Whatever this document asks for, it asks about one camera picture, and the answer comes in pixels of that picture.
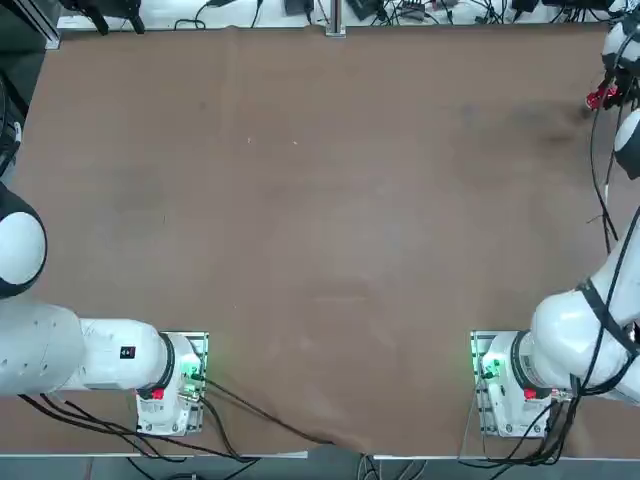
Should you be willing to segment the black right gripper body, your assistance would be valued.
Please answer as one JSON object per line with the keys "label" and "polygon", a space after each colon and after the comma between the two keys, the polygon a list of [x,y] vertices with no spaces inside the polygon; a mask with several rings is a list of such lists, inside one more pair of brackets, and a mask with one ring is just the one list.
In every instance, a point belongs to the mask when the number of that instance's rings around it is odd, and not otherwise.
{"label": "black right gripper body", "polygon": [[623,107],[639,95],[638,77],[622,67],[605,71],[603,87],[603,108]]}

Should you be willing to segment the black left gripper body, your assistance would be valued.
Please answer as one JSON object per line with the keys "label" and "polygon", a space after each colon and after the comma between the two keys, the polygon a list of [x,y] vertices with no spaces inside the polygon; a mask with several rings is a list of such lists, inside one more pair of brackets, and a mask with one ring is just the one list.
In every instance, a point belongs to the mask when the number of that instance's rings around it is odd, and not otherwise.
{"label": "black left gripper body", "polygon": [[98,13],[138,13],[140,0],[62,0],[71,11]]}

